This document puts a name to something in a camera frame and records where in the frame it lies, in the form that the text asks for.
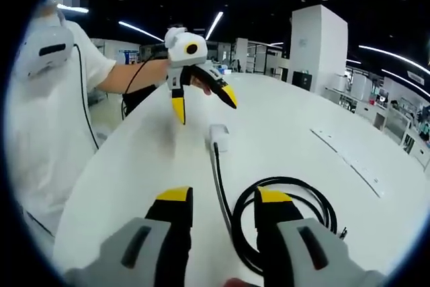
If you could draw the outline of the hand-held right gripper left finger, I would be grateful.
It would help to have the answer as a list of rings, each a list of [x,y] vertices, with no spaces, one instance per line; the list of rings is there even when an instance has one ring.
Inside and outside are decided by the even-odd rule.
[[[193,189],[159,194],[145,217],[127,222],[85,268],[69,269],[67,286],[184,286],[191,249]]]

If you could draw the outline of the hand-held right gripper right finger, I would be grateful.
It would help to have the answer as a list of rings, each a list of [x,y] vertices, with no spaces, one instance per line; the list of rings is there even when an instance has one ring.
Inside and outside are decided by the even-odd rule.
[[[343,240],[304,218],[289,195],[258,187],[255,227],[265,286],[382,286],[383,275],[349,256]]]

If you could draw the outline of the person's left hand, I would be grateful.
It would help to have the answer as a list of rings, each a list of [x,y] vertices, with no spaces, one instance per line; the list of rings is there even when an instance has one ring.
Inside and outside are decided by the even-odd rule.
[[[212,94],[210,87],[193,75],[190,78],[190,85],[201,89],[206,95]]]

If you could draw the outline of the person's right hand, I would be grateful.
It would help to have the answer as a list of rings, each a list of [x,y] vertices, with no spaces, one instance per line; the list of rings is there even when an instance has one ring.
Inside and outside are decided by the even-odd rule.
[[[224,283],[224,287],[258,287],[239,278],[230,278]]]

